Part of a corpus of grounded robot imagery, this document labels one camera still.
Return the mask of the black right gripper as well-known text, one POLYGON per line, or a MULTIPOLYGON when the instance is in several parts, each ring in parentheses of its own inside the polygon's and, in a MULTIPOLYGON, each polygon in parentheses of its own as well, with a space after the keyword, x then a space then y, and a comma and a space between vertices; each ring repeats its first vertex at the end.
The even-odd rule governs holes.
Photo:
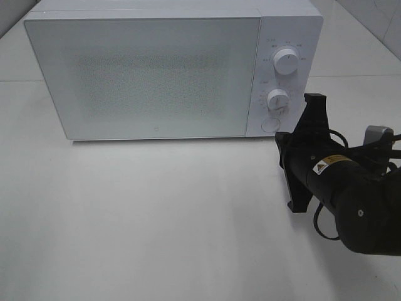
POLYGON ((287 205, 293 213, 307 212, 313 196, 331 201, 360 169, 330 138, 326 96, 305 93, 304 98, 306 106, 294 132, 276 132, 274 136, 290 196, 287 205))

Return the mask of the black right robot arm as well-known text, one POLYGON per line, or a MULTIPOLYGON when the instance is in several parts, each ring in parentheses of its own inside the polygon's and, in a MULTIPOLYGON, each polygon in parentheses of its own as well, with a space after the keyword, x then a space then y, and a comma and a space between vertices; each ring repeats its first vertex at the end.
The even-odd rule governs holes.
POLYGON ((367 255, 400 255, 400 136, 371 125, 363 144, 350 147, 330 129, 326 97, 305 94, 305 109, 292 132, 275 141, 294 213, 304 213, 312 198, 335 219, 337 240, 367 255))

